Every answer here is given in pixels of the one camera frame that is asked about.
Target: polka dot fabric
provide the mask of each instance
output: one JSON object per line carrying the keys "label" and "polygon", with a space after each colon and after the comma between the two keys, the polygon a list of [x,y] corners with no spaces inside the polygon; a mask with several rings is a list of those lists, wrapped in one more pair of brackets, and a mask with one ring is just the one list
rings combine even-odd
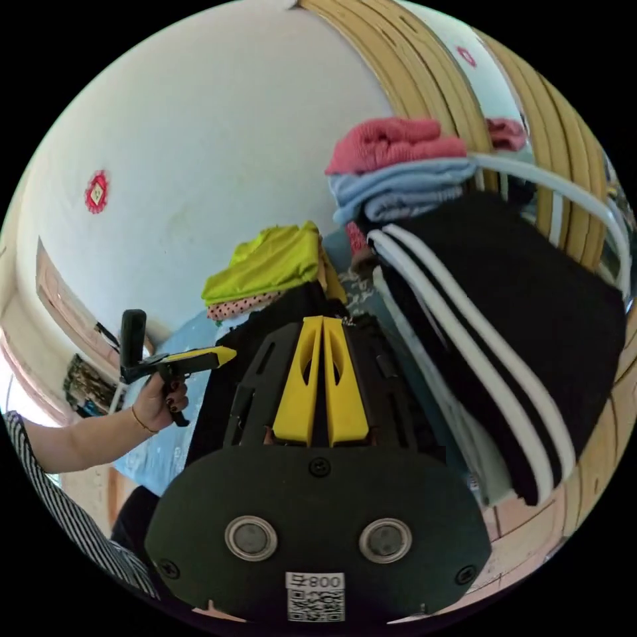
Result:
{"label": "polka dot fabric", "polygon": [[257,294],[254,297],[239,299],[238,301],[228,301],[227,303],[216,303],[208,306],[208,318],[212,320],[228,320],[240,314],[254,310],[261,305],[270,304],[281,296],[282,292],[268,292]]}

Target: striped shirt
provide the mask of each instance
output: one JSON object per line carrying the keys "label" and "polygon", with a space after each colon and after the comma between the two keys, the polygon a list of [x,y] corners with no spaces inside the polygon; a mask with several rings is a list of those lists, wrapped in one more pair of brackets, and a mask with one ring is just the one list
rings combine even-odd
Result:
{"label": "striped shirt", "polygon": [[158,599],[157,590],[141,560],[128,549],[107,539],[93,518],[43,471],[33,455],[20,414],[10,411],[4,414],[4,420],[9,438],[31,484],[71,541],[107,574]]}

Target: woman's arm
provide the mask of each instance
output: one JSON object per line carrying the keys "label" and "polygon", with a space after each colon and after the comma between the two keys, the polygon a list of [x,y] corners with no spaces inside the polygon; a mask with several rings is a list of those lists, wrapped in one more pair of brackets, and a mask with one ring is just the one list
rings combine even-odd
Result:
{"label": "woman's arm", "polygon": [[46,473],[83,471],[115,462],[153,435],[130,409],[59,428],[23,422],[33,455]]}
{"label": "woman's arm", "polygon": [[108,416],[80,420],[67,427],[43,427],[23,419],[35,459],[46,473],[83,471],[109,464],[173,422],[171,412],[188,405],[186,386],[173,383],[164,397],[164,381],[152,376],[135,405]]}

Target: hand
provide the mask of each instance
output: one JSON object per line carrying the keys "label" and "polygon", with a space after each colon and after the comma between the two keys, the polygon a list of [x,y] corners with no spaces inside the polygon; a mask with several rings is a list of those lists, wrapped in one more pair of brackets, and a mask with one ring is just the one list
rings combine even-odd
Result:
{"label": "hand", "polygon": [[150,430],[160,431],[173,424],[173,413],[183,411],[188,405],[186,384],[176,378],[171,392],[164,397],[164,381],[159,374],[153,374],[139,392],[133,406],[137,418]]}

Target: light blue folded cloth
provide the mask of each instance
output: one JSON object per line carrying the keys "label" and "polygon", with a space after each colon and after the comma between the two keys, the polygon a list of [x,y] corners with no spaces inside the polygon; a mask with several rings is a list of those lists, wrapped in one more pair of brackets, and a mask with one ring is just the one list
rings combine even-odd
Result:
{"label": "light blue folded cloth", "polygon": [[459,186],[476,173],[470,157],[425,159],[388,166],[364,175],[330,175],[328,184],[338,209],[334,221],[345,226],[357,219],[363,204],[388,192],[437,192]]}
{"label": "light blue folded cloth", "polygon": [[450,186],[433,192],[384,192],[363,204],[363,214],[377,223],[417,217],[461,195],[462,186]]}

